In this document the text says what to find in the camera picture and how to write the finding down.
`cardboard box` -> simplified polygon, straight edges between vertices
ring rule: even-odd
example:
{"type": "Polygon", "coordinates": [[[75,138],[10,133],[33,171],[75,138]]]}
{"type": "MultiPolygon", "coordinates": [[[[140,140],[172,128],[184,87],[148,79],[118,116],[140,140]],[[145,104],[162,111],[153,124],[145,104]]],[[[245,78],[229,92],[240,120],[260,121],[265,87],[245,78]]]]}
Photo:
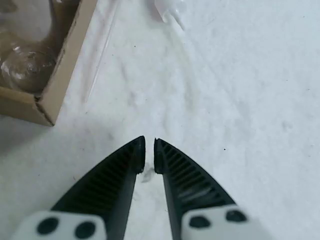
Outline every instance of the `cardboard box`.
{"type": "Polygon", "coordinates": [[[0,86],[0,114],[54,126],[98,0],[82,0],[40,97],[0,86]]]}

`clear glass jar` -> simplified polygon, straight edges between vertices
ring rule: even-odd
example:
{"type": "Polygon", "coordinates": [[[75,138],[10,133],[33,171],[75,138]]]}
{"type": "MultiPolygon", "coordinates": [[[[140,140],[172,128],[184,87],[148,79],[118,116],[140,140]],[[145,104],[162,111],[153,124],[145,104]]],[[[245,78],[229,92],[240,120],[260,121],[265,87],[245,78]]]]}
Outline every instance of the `clear glass jar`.
{"type": "Polygon", "coordinates": [[[51,0],[0,1],[0,75],[5,87],[40,94],[61,45],[51,0]]]}

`white surface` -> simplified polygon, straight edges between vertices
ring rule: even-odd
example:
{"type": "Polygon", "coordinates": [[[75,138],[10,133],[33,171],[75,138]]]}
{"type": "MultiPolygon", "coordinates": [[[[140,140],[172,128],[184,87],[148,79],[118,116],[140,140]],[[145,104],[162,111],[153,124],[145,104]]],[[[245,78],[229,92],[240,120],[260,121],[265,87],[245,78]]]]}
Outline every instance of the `white surface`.
{"type": "Polygon", "coordinates": [[[239,208],[237,205],[222,207],[208,207],[191,210],[185,213],[181,223],[182,240],[273,240],[270,234],[261,226],[259,220],[239,208]],[[246,221],[228,221],[228,211],[240,211],[246,217],[246,221]],[[208,227],[190,226],[193,217],[204,217],[210,223],[208,227]]]}
{"type": "MultiPolygon", "coordinates": [[[[0,239],[139,135],[146,170],[163,138],[277,239],[320,239],[320,1],[192,1],[190,41],[153,1],[125,0],[84,106],[108,3],[95,11],[57,125],[0,117],[0,239]]],[[[140,175],[125,239],[170,236],[162,178],[140,175]]]]}
{"type": "Polygon", "coordinates": [[[59,211],[38,211],[26,217],[18,226],[11,240],[79,240],[76,237],[77,227],[85,222],[93,223],[94,233],[88,240],[107,240],[104,220],[96,215],[74,214],[59,211]],[[39,224],[48,218],[58,219],[56,228],[49,234],[37,232],[39,224]]]}

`white plastic object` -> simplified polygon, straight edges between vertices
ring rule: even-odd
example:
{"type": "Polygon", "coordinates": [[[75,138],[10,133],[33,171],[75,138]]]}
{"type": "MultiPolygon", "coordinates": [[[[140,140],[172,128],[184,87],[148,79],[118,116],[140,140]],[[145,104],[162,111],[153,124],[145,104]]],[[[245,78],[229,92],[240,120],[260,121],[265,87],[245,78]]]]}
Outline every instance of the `white plastic object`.
{"type": "Polygon", "coordinates": [[[273,240],[257,219],[235,204],[186,212],[182,216],[181,239],[273,240]]]}
{"type": "Polygon", "coordinates": [[[107,240],[103,219],[90,214],[38,211],[24,219],[11,238],[11,240],[79,239],[107,240]]]}
{"type": "Polygon", "coordinates": [[[154,0],[154,5],[163,22],[168,23],[170,18],[173,17],[182,30],[185,30],[185,25],[181,20],[181,13],[183,13],[187,7],[184,0],[154,0]]]}

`ribbed rubber pad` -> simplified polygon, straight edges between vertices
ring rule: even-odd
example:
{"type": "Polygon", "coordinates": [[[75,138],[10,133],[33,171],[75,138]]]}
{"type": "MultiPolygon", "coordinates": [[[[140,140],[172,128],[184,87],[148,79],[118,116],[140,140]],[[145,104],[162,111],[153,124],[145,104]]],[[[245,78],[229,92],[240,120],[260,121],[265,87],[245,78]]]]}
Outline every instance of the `ribbed rubber pad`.
{"type": "Polygon", "coordinates": [[[226,191],[197,163],[169,143],[154,142],[154,169],[163,175],[173,240],[181,239],[184,213],[235,204],[226,191]]]}
{"type": "Polygon", "coordinates": [[[99,215],[108,240],[122,240],[136,175],[144,169],[145,155],[145,138],[141,136],[95,166],[51,210],[99,215]]]}

